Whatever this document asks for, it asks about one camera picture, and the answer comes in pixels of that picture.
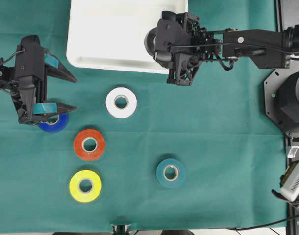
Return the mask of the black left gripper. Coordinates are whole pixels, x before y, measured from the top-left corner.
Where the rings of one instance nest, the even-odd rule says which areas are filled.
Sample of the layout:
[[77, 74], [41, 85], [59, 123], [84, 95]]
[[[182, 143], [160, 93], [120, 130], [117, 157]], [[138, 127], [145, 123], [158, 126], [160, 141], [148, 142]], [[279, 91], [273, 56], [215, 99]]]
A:
[[30, 35], [22, 38], [17, 50], [13, 73], [15, 95], [12, 99], [17, 110], [18, 122], [39, 124], [41, 121], [48, 121], [52, 116], [76, 110], [77, 106], [61, 102], [36, 103], [45, 78], [45, 67], [48, 76], [78, 82], [56, 56], [44, 54], [39, 37]]

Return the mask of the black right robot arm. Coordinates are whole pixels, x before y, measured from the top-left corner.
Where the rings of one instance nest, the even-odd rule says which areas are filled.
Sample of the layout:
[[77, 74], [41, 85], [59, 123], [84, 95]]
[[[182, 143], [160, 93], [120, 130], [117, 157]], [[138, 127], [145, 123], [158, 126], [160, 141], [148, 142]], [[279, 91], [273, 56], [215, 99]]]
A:
[[[260, 69], [289, 69], [299, 61], [299, 25], [283, 32], [225, 29], [208, 31], [188, 12], [163, 11], [144, 39], [147, 53], [168, 69], [167, 83], [191, 86], [201, 65], [218, 62], [226, 71], [241, 57]], [[265, 113], [287, 136], [299, 138], [299, 71], [265, 82]]]

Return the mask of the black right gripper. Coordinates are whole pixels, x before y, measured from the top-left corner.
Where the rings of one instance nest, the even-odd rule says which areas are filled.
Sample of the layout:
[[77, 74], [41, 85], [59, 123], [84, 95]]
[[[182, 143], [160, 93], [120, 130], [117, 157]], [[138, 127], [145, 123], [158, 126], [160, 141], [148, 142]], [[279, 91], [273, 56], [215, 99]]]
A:
[[191, 86], [201, 66], [199, 17], [189, 12], [162, 11], [153, 29], [153, 58], [169, 70], [167, 83]]

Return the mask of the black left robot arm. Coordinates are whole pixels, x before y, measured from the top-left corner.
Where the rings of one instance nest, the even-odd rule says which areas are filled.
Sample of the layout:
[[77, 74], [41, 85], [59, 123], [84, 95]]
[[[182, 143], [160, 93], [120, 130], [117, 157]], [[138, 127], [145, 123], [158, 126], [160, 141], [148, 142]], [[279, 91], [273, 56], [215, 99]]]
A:
[[49, 76], [76, 83], [77, 79], [48, 49], [43, 48], [37, 35], [26, 36], [10, 56], [15, 65], [5, 66], [0, 57], [0, 91], [11, 96], [18, 122], [38, 125], [49, 117], [68, 113], [76, 106], [47, 100], [47, 78]]

